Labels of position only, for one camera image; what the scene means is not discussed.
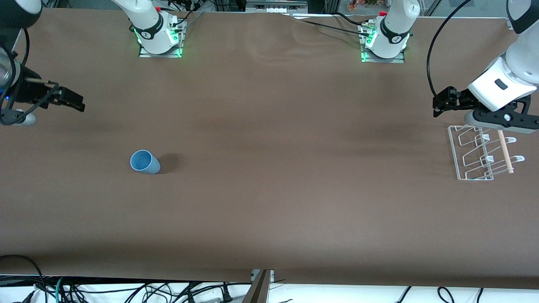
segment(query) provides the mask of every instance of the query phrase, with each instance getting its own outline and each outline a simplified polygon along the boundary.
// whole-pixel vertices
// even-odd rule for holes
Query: cup rim
[[[146,167],[144,167],[143,169],[136,169],[135,167],[133,167],[133,157],[136,154],[140,153],[140,152],[147,153],[148,155],[150,155],[150,163],[148,163],[148,165]],[[131,168],[133,168],[136,171],[144,171],[144,170],[148,169],[148,167],[150,167],[152,161],[153,161],[152,154],[149,151],[145,150],[145,149],[140,149],[140,150],[137,150],[136,152],[134,152],[133,155],[131,155],[131,159],[129,160],[129,164],[131,165]]]

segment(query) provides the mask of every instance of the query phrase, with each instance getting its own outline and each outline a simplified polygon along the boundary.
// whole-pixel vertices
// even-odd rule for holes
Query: white wire rack
[[[513,163],[524,156],[510,156],[507,144],[515,137],[505,137],[503,131],[474,126],[449,126],[453,160],[459,180],[493,180],[501,173],[512,174]],[[491,138],[497,132],[497,139]]]

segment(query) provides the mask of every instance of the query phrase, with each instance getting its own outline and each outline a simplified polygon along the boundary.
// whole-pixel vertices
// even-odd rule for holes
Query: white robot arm
[[[448,87],[433,98],[434,117],[470,110],[468,125],[532,133],[539,116],[529,115],[531,94],[539,85],[539,0],[507,0],[507,14],[519,37],[495,58],[468,89]]]
[[[178,18],[165,11],[158,12],[151,0],[112,0],[129,17],[139,43],[152,54],[169,51],[179,43]]]
[[[419,12],[417,0],[394,0],[386,16],[374,19],[376,35],[365,46],[378,57],[396,57],[406,47]]]
[[[133,24],[139,43],[152,54],[169,51],[179,43],[179,27],[185,20],[165,11],[158,11],[151,0],[112,0],[127,14]],[[42,12],[40,0],[0,0],[0,26],[18,32],[32,26]],[[60,87],[58,84],[43,81],[34,71],[19,63],[11,49],[0,41],[0,124],[32,125],[36,118],[32,112],[37,107],[48,108],[49,104],[73,107],[83,112],[83,97]],[[15,102],[34,104],[28,111],[14,109]]]

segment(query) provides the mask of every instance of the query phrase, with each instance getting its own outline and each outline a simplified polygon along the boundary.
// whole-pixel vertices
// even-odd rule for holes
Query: brown table surface
[[[510,146],[515,174],[456,180],[447,126],[464,112],[434,119],[425,75],[441,21],[417,20],[405,64],[372,64],[353,34],[207,13],[183,58],[149,59],[122,11],[45,10],[27,66],[87,107],[0,129],[0,253],[57,275],[538,287],[537,135]],[[503,19],[451,21],[436,89],[464,89],[515,38]],[[162,173],[130,168],[139,149]]]

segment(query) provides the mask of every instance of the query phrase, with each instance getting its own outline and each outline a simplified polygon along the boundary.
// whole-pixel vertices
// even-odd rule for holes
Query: wooden rod
[[[506,161],[507,172],[513,173],[513,164],[511,163],[511,157],[509,156],[509,151],[507,150],[507,144],[505,142],[505,136],[503,131],[498,129],[498,137],[500,137],[500,144],[502,145],[503,158]]]

